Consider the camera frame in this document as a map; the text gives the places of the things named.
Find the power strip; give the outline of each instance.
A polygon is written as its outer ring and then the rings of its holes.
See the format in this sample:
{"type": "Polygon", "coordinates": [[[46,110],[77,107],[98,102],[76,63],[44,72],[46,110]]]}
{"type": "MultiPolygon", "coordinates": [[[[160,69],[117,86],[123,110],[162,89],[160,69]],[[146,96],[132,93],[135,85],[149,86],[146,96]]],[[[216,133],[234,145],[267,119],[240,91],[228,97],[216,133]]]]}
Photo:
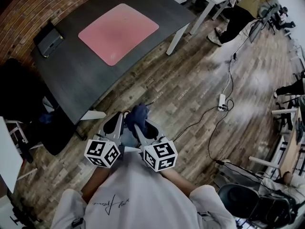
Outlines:
{"type": "Polygon", "coordinates": [[[218,106],[224,106],[225,104],[225,95],[224,94],[220,94],[219,95],[219,102],[218,102],[218,106]]]}

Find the dark blue cloth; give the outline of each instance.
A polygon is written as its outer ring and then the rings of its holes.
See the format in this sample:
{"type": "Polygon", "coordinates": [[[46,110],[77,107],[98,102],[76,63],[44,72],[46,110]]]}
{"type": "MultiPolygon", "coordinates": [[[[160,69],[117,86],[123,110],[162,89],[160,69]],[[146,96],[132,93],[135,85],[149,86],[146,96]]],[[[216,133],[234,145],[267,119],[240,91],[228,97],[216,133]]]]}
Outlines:
{"type": "Polygon", "coordinates": [[[145,126],[145,120],[147,119],[148,112],[149,109],[145,104],[139,104],[133,107],[132,111],[127,114],[125,123],[135,138],[138,138],[138,136],[136,134],[134,124],[138,125],[144,136],[147,135],[148,127],[145,126]]]}

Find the black electronic device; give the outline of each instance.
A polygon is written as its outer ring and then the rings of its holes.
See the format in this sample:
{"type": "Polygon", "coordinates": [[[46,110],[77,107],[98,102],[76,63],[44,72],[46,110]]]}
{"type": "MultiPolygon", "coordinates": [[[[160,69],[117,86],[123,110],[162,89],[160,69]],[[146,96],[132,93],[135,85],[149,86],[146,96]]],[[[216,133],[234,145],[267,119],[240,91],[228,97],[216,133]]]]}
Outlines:
{"type": "Polygon", "coordinates": [[[63,41],[63,37],[51,22],[34,37],[34,43],[43,57],[47,58],[63,41]]]}

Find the shirt sleeve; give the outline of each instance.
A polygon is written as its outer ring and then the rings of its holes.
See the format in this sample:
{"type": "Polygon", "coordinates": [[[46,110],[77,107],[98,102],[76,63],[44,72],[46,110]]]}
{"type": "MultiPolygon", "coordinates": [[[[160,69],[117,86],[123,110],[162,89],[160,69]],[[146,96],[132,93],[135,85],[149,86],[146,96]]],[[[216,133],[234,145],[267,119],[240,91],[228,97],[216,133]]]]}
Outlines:
{"type": "Polygon", "coordinates": [[[224,207],[215,188],[210,185],[198,187],[190,194],[190,200],[196,206],[205,227],[213,229],[234,229],[236,223],[233,216],[224,207]]]}
{"type": "MultiPolygon", "coordinates": [[[[57,206],[51,229],[71,229],[73,222],[83,218],[86,207],[86,202],[78,192],[65,190],[57,206]]],[[[85,222],[75,228],[84,229],[85,222]]]]}
{"type": "Polygon", "coordinates": [[[297,174],[293,174],[290,182],[290,186],[299,188],[301,185],[305,185],[305,178],[298,176],[297,174]]]}

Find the black table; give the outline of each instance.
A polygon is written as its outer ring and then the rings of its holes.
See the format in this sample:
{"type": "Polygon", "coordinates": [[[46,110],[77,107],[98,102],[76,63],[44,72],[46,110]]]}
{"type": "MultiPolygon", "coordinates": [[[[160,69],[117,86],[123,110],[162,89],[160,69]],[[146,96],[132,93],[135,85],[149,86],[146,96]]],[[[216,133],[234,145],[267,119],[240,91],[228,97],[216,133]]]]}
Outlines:
{"type": "Polygon", "coordinates": [[[37,48],[32,55],[56,101],[71,121],[77,124],[127,70],[177,32],[167,51],[170,54],[194,19],[195,15],[174,0],[89,0],[56,25],[64,41],[48,58],[42,57],[37,48]],[[78,34],[121,3],[156,22],[159,29],[111,67],[81,41],[78,34]]]}

